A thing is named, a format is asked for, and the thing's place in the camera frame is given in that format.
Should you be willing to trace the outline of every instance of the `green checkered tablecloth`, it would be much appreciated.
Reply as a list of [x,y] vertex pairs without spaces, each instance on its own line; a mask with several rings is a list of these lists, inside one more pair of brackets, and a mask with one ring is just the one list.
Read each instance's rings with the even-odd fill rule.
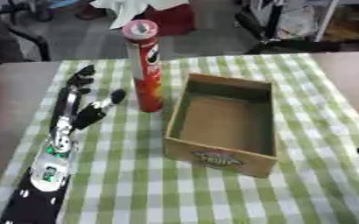
[[[166,61],[163,114],[137,109],[128,60],[63,62],[0,181],[0,213],[46,137],[64,80],[90,63],[96,81],[84,103],[115,88],[129,96],[77,133],[59,223],[359,223],[359,115],[308,54]],[[162,127],[190,72],[274,84],[278,163],[269,178],[164,157]]]

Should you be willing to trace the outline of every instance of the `brown box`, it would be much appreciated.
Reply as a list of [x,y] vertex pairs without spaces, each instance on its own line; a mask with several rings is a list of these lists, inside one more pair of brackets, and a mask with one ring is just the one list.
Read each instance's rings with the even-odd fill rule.
[[189,74],[165,133],[165,154],[266,178],[276,163],[270,83]]

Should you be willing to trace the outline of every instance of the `black chair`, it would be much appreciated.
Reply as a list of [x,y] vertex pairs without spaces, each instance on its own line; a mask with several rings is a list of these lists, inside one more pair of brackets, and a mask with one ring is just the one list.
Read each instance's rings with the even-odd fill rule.
[[309,39],[281,39],[277,37],[278,22],[282,15],[285,1],[273,1],[272,10],[266,26],[258,23],[250,11],[250,7],[243,7],[235,15],[236,21],[259,42],[245,54],[268,53],[336,53],[345,51],[359,51],[359,39],[341,42],[321,41]]
[[35,33],[27,31],[26,29],[16,26],[16,18],[14,13],[14,10],[9,10],[6,5],[0,10],[0,16],[9,14],[11,17],[11,24],[5,23],[8,27],[8,31],[16,36],[19,36],[22,39],[27,39],[28,41],[31,41],[38,48],[41,60],[50,61],[50,50],[46,39],[40,35],[37,35]]

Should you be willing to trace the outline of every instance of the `white cloth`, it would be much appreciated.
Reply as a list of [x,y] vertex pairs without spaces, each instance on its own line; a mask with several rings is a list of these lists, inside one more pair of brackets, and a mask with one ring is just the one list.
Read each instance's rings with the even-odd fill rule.
[[163,11],[180,4],[189,4],[189,0],[96,0],[91,4],[96,8],[113,10],[117,18],[110,29],[117,29],[129,23],[137,14],[144,12],[148,5],[157,11]]

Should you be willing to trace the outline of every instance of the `pringles can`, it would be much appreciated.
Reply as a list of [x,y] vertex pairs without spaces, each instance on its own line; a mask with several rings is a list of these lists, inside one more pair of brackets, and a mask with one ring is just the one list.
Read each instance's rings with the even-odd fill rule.
[[158,26],[149,20],[133,20],[123,27],[138,105],[144,112],[162,108]]

